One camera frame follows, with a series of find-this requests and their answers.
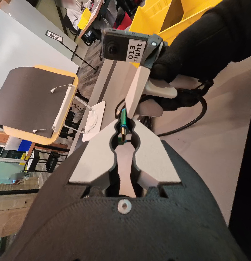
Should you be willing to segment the small yellow bin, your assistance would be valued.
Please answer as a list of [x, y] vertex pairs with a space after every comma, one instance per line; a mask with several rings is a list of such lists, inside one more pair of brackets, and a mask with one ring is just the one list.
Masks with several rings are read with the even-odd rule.
[[81, 19], [78, 23], [78, 28], [81, 30], [84, 30], [84, 28], [87, 26], [90, 18], [91, 18], [91, 12], [88, 8], [85, 8], [81, 15]]

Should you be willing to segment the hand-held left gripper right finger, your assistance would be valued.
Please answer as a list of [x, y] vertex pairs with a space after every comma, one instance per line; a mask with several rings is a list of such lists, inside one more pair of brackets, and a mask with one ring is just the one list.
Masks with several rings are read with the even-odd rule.
[[136, 170], [136, 183], [141, 187], [181, 182], [162, 141], [140, 121], [132, 120], [131, 140], [136, 146], [133, 155], [133, 170]]

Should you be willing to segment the blue storage bin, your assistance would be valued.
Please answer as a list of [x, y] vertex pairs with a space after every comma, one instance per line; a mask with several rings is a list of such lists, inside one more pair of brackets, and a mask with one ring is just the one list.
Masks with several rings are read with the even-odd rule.
[[18, 152], [28, 152], [30, 147], [32, 145], [31, 141], [27, 141], [27, 140], [22, 140], [17, 151]]

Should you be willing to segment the person's right forearm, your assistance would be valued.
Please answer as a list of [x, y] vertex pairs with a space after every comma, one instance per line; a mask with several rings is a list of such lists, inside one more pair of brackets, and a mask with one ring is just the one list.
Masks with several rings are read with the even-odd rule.
[[223, 1], [226, 15], [235, 39], [232, 61], [239, 62], [251, 57], [251, 0]]

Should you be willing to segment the braided hdmi cable green plug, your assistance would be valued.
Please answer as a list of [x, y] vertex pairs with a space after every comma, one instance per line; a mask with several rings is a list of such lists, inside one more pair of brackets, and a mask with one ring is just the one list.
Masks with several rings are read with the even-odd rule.
[[120, 134], [121, 134], [121, 142], [126, 142], [126, 135], [129, 134], [129, 127], [128, 127], [128, 118], [127, 118], [127, 111], [126, 109], [121, 110], [120, 114]]
[[195, 93], [195, 91], [193, 90], [188, 90], [188, 89], [177, 89], [179, 91], [179, 93], [186, 93], [186, 94], [190, 94], [192, 97], [194, 97], [196, 100], [198, 100], [201, 105], [202, 105], [202, 111], [201, 113], [191, 122], [189, 122], [188, 124], [177, 128], [175, 130], [169, 131], [169, 132], [165, 132], [165, 133], [161, 133], [161, 134], [157, 134], [158, 137], [163, 137], [163, 136], [167, 136], [167, 135], [172, 135], [175, 133], [178, 133], [192, 125], [194, 125], [196, 122], [198, 122], [201, 118], [203, 118], [203, 116], [205, 115], [206, 111], [207, 111], [207, 103], [206, 100], [203, 98], [203, 96], [201, 96], [200, 94]]

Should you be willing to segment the person's black clothing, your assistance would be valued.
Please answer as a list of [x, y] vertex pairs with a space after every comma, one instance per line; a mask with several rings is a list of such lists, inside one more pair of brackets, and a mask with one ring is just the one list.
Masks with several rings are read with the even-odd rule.
[[229, 230], [251, 260], [251, 122], [229, 221]]

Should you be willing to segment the black pole stand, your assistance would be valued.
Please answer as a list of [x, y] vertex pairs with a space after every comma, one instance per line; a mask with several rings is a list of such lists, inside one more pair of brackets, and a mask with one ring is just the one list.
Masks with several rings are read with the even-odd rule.
[[64, 47], [66, 47], [69, 51], [72, 52], [73, 56], [78, 57], [79, 59], [81, 59], [85, 64], [87, 64], [89, 67], [91, 67], [94, 70], [94, 74], [98, 71], [99, 66], [93, 67], [91, 64], [89, 64], [88, 62], [86, 62], [83, 58], [81, 58], [79, 55], [76, 54], [76, 51], [71, 50], [69, 47], [67, 47], [65, 44], [63, 44], [62, 42], [60, 42]]

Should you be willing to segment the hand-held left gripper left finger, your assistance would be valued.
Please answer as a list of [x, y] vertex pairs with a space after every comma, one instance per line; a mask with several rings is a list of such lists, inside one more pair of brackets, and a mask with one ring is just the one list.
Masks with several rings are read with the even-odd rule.
[[89, 140], [69, 178], [71, 184], [111, 184], [110, 174], [117, 165], [112, 141], [118, 135], [118, 124], [114, 120]]

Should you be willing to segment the red bin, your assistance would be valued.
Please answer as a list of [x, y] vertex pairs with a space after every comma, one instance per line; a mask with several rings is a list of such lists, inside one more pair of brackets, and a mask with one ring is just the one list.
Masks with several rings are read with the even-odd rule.
[[125, 12], [125, 16], [122, 20], [122, 22], [120, 23], [120, 25], [117, 27], [117, 30], [126, 30], [128, 27], [130, 27], [132, 23], [131, 18], [129, 17], [129, 15]]

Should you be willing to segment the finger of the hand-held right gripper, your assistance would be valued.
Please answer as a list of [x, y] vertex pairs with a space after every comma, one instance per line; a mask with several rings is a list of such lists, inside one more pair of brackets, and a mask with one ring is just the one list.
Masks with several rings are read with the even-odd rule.
[[144, 88], [149, 80], [150, 69], [139, 66], [125, 98], [127, 117], [132, 119]]

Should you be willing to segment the white stand with clear arms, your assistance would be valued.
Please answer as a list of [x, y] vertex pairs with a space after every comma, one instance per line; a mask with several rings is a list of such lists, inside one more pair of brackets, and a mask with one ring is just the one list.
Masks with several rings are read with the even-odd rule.
[[102, 101], [94, 106], [89, 106], [86, 102], [78, 98], [77, 96], [74, 97], [76, 100], [78, 100], [80, 103], [85, 105], [89, 109], [88, 118], [86, 122], [86, 126], [83, 131], [78, 131], [72, 127], [69, 127], [67, 125], [63, 125], [66, 128], [72, 129], [74, 131], [77, 131], [79, 133], [83, 134], [82, 141], [89, 141], [91, 138], [93, 138], [95, 135], [97, 135], [100, 132], [101, 124], [103, 120], [104, 110], [106, 102]]

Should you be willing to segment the black and white marker sign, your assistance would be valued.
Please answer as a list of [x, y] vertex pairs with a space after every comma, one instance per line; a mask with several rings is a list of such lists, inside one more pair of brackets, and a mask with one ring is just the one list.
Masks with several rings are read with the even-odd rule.
[[60, 35], [57, 35], [49, 30], [46, 31], [46, 34], [45, 34], [47, 37], [50, 37], [60, 43], [63, 43], [63, 37], [61, 37]]

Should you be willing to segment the person's right hand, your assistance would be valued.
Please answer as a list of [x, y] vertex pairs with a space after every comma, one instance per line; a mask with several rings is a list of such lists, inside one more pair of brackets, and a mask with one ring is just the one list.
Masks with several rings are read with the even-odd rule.
[[153, 64], [150, 78], [171, 83], [178, 75], [213, 84], [232, 60], [233, 38], [218, 4], [182, 31]]

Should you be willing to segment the black board with wooden rim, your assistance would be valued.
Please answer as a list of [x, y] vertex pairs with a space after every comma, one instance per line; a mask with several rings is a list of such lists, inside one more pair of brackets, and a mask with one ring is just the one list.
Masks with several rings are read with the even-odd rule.
[[68, 84], [73, 84], [75, 90], [63, 125], [75, 97], [78, 76], [42, 65], [12, 69], [0, 89], [0, 126], [4, 132], [9, 136], [42, 145], [54, 143], [61, 131], [32, 131], [52, 128], [68, 86], [57, 88], [54, 93], [50, 90]]

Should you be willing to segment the background wooden-edged table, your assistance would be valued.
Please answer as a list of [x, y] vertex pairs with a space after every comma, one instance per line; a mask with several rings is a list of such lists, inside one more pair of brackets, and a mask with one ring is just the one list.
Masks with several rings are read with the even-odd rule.
[[103, 2], [104, 2], [103, 0], [95, 1], [94, 6], [91, 11], [91, 18], [90, 18], [87, 26], [84, 28], [84, 30], [80, 31], [80, 34], [78, 36], [79, 38], [81, 38], [85, 34], [88, 34], [89, 31], [94, 32], [94, 28], [93, 28], [94, 22], [97, 21], [97, 17], [100, 14], [100, 9], [103, 6]]

